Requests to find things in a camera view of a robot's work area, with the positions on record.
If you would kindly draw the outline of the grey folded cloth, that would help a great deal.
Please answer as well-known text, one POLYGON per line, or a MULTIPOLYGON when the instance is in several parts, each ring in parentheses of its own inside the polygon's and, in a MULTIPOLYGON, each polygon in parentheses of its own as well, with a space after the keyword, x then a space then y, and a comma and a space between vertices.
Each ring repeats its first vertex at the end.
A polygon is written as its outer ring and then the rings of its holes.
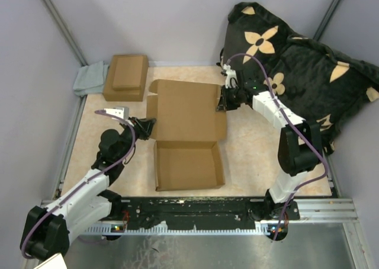
POLYGON ((73 85, 73 93, 79 97, 102 94, 108 70, 109 65, 104 61, 81 67, 73 85))

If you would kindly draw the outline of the right aluminium corner post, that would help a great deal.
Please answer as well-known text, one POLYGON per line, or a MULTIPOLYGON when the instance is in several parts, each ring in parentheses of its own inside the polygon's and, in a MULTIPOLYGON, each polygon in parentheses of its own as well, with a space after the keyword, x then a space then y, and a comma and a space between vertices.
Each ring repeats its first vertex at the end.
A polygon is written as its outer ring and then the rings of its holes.
POLYGON ((313 40, 319 41, 324 35, 329 23, 331 22, 336 10, 338 9, 342 0, 332 0, 328 9, 326 10, 317 30, 313 36, 313 40))

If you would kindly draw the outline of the small folded cardboard box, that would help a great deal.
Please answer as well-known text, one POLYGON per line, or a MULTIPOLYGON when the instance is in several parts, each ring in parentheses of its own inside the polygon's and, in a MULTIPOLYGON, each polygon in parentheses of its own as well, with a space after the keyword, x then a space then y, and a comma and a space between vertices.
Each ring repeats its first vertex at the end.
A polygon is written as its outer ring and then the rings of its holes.
POLYGON ((139 89, 142 67, 143 59, 140 56, 119 57, 113 79, 113 88, 117 91, 139 89))

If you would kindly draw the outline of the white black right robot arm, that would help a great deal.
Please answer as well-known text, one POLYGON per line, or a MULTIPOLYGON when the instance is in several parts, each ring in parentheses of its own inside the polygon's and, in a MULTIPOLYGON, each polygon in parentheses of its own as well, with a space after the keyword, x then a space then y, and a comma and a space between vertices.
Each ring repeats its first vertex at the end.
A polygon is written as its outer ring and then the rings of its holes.
POLYGON ((262 214, 277 219, 285 212, 288 204, 305 182, 307 174, 320 163, 322 142, 316 123, 294 114, 269 90, 242 71, 228 70, 221 73, 226 77, 221 86, 217 111, 232 111, 242 104, 248 105, 267 119, 279 131, 278 163, 279 174, 264 198, 262 214))

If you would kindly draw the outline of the left aluminium corner post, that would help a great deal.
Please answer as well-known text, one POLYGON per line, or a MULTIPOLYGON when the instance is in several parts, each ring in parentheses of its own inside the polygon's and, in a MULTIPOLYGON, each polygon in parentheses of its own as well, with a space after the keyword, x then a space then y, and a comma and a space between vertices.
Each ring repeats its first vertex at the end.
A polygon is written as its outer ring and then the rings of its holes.
POLYGON ((50 14, 53 22, 55 23, 56 27, 60 31, 65 42, 68 44, 70 51, 74 55, 75 59, 79 62, 81 66, 86 66, 88 64, 88 61, 86 60, 83 51, 79 47, 79 44, 75 40, 72 32, 70 31, 68 25, 66 24, 66 21, 61 16, 54 2, 52 0, 41 0, 41 2, 46 8, 46 10, 48 11, 48 13, 50 14))

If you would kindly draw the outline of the black floral plush pillow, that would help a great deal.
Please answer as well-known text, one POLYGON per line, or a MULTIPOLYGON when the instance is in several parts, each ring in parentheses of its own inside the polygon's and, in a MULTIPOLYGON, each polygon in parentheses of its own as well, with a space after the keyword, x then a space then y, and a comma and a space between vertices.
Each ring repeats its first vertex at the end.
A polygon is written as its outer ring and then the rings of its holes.
POLYGON ((347 121, 378 99, 378 68, 296 33, 256 2, 236 4, 220 56, 232 69, 270 85, 279 100, 318 122, 325 153, 347 121))

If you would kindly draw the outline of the brown cardboard box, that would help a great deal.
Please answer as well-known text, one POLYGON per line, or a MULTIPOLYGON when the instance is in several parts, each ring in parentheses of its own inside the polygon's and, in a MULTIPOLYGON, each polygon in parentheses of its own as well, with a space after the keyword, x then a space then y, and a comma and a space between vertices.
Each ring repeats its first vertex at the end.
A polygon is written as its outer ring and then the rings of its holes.
POLYGON ((220 85, 156 79, 149 87, 146 116, 156 119, 156 191, 217 189, 225 184, 220 141, 227 116, 216 110, 220 85))

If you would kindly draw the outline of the large folded cardboard box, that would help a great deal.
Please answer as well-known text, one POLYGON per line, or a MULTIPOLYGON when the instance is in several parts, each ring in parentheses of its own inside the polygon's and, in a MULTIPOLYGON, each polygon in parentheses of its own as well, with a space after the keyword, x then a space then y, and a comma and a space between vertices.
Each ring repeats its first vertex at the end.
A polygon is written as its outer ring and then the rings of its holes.
POLYGON ((105 100, 143 101, 148 68, 146 55, 114 55, 102 92, 105 100))

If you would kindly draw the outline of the aluminium frame rail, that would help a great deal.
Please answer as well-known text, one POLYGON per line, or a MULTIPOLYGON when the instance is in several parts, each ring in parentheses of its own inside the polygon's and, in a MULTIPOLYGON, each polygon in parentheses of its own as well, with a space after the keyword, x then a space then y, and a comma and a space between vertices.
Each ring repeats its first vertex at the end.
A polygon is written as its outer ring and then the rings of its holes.
MULTIPOLYGON (((97 217, 97 220, 108 217, 111 212, 115 211, 119 202, 123 199, 120 196, 106 196, 102 194, 85 201, 71 198, 67 201, 58 199, 48 205, 47 210, 57 208, 54 215, 64 215, 69 220, 75 220, 85 216, 85 211, 94 212, 100 204, 105 207, 103 213, 97 217)), ((320 220, 335 219, 354 219, 356 217, 353 202, 349 199, 299 199, 291 200, 284 206, 278 219, 283 220, 309 220, 318 222, 320 220)))

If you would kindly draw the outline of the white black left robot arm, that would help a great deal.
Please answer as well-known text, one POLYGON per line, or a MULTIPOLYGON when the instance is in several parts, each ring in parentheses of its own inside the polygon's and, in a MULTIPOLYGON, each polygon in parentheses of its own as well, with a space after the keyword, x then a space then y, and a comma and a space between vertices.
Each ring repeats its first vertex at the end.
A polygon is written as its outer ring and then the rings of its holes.
POLYGON ((75 186, 28 212, 20 242, 24 258, 45 261, 54 254, 66 255, 73 241, 95 222, 122 215, 120 195, 108 188, 119 178, 137 140, 150 138, 156 119, 130 117, 119 122, 123 131, 107 129, 101 134, 95 162, 75 186))

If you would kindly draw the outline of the aluminium corner post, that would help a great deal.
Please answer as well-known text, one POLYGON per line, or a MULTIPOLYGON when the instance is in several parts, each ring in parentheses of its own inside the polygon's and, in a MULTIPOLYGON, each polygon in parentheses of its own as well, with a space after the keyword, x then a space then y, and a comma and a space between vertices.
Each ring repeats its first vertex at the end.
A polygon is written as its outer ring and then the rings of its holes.
POLYGON ((328 9, 326 10, 317 30, 313 36, 313 40, 319 41, 324 35, 329 23, 331 22, 336 10, 338 9, 342 0, 332 0, 328 9))
POLYGON ((61 16, 54 2, 52 0, 41 0, 41 2, 46 8, 46 10, 48 11, 48 13, 50 14, 53 22, 55 23, 56 27, 60 31, 65 42, 68 44, 70 51, 74 55, 75 59, 79 62, 81 66, 86 66, 88 64, 88 61, 86 60, 83 51, 79 47, 79 44, 75 40, 72 32, 70 31, 68 25, 66 24, 66 21, 61 16))

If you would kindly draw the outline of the white paper sheet corner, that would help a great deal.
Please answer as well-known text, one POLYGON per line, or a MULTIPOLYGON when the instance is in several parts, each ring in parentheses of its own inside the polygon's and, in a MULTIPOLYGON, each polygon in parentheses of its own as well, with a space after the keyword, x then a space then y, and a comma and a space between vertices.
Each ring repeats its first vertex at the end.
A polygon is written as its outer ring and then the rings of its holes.
POLYGON ((43 261, 34 269, 67 269, 67 265, 61 253, 54 254, 48 260, 43 261))

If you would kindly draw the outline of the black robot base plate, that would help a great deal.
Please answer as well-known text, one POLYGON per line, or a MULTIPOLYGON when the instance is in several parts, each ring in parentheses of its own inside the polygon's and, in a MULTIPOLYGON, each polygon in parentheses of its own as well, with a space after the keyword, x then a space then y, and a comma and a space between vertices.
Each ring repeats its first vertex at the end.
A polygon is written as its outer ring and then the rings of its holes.
POLYGON ((254 229, 276 221, 284 203, 267 197, 124 197, 102 222, 125 222, 127 229, 149 229, 165 221, 169 229, 254 229))

